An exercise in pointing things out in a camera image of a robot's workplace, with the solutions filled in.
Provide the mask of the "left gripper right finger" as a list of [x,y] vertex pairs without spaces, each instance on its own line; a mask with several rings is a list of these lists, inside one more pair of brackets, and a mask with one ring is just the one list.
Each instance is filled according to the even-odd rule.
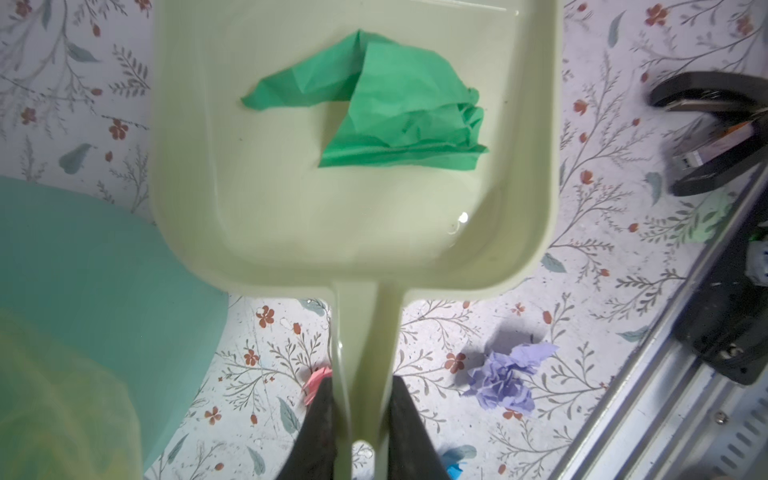
[[394,376],[389,402],[389,480],[449,480],[404,380]]

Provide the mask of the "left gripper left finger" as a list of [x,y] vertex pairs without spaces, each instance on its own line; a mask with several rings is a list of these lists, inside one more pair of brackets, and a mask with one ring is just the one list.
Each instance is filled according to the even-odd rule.
[[277,480],[331,480],[336,458],[332,379],[320,384]]

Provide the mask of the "purple paper scrap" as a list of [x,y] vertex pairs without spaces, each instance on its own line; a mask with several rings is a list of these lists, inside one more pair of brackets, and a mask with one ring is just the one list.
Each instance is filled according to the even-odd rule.
[[473,397],[484,410],[503,408],[528,415],[535,409],[532,392],[523,375],[535,375],[542,363],[558,350],[542,342],[520,344],[508,354],[491,351],[480,366],[468,371],[465,397]]

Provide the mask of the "green bin with bag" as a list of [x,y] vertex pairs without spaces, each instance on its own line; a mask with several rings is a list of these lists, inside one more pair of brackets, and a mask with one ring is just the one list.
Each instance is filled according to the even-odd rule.
[[3,178],[1,305],[126,384],[145,467],[178,459],[228,297],[183,267],[155,226],[85,194]]

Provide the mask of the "light green dustpan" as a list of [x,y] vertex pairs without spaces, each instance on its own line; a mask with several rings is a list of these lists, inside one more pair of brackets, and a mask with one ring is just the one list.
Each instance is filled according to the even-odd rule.
[[[518,285],[557,218],[564,9],[558,1],[160,1],[154,8],[153,217],[194,274],[332,309],[336,478],[370,443],[392,476],[401,312]],[[256,83],[359,30],[433,51],[479,91],[477,167],[320,166],[342,103],[258,113]]]

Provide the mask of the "blue green paper scrap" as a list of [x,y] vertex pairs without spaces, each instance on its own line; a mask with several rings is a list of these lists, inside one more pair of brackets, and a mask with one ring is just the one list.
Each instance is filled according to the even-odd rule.
[[475,169],[489,151],[480,141],[478,101],[478,91],[436,52],[362,30],[260,79],[241,99],[256,111],[347,103],[322,152],[322,168],[455,171]]

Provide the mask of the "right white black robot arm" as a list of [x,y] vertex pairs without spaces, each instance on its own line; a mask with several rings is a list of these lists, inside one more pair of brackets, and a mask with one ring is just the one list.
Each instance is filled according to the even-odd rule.
[[673,327],[674,337],[741,384],[767,366],[767,194],[724,244]]

